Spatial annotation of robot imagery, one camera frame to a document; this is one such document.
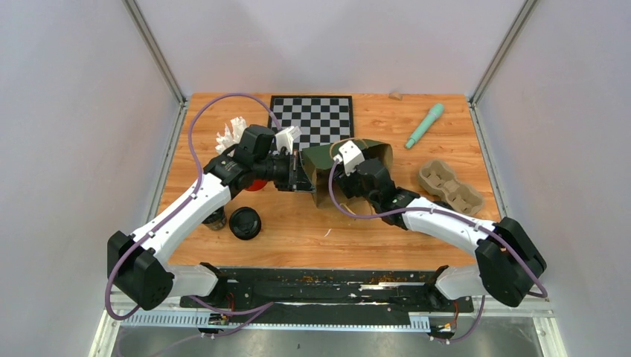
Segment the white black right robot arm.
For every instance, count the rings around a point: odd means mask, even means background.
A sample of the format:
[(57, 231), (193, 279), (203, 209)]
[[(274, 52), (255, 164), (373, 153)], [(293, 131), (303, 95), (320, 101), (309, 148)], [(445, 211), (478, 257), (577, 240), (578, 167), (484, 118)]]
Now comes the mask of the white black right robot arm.
[(354, 219), (381, 219), (405, 231), (438, 238), (475, 259), (462, 267), (441, 267), (425, 290), (425, 300), (434, 310), (444, 310), (454, 300), (467, 296), (493, 297), (509, 307), (518, 307), (527, 296), (547, 298), (540, 280), (547, 263), (519, 222), (505, 217), (498, 222), (476, 219), (432, 202), (416, 192), (398, 187), (377, 159), (360, 160), (350, 167), (340, 155), (333, 159), (327, 178), (329, 196), (340, 208), (334, 193), (362, 197), (375, 210)]

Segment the green paper bag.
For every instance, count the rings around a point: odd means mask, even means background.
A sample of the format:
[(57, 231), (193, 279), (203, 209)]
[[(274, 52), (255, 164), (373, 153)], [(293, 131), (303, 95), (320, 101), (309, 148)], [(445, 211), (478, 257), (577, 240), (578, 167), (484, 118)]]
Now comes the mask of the green paper bag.
[(315, 187), (312, 198), (318, 209), (332, 207), (328, 192), (328, 176), (333, 166), (333, 159), (339, 154), (340, 147), (350, 141), (355, 144), (365, 159), (378, 158), (388, 169), (393, 162), (393, 149), (390, 144), (364, 138), (348, 138), (333, 144), (307, 147), (301, 151), (301, 160), (307, 177)]

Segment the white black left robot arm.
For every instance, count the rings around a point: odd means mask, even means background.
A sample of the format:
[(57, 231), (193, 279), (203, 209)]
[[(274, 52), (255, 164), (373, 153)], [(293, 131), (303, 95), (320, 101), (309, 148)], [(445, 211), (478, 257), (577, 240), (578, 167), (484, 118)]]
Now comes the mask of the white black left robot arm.
[(131, 234), (111, 235), (106, 246), (106, 287), (116, 286), (144, 310), (187, 295), (199, 296), (210, 307), (222, 306), (228, 287), (219, 282), (217, 273), (202, 264), (171, 265), (170, 256), (205, 219), (257, 180), (294, 191), (300, 163), (294, 142), (300, 135), (296, 126), (274, 132), (256, 124), (229, 135), (229, 147), (200, 167), (198, 179), (162, 213)]

